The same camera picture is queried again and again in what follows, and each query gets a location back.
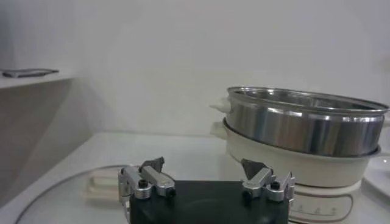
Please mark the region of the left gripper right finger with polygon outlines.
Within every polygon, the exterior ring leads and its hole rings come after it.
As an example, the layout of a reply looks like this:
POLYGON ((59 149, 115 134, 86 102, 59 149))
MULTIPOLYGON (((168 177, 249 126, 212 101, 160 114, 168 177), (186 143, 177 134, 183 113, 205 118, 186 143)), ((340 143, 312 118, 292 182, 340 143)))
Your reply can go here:
POLYGON ((278 177, 264 163, 248 159, 242 159, 240 163, 247 178, 242 182, 242 196, 245 202, 260 198, 263 193, 268 200, 274 202, 294 200, 296 178, 292 172, 288 172, 285 177, 278 177))

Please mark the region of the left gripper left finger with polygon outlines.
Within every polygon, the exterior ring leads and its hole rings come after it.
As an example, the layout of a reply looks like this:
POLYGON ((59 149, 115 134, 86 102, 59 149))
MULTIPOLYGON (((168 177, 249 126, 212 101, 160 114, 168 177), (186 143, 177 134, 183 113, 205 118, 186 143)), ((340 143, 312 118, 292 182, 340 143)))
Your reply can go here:
POLYGON ((176 195, 175 181, 162 172, 164 157, 147 160, 140 166, 125 166, 118 173, 118 198, 125 201, 130 197, 148 200, 153 190, 158 196, 171 198, 176 195))

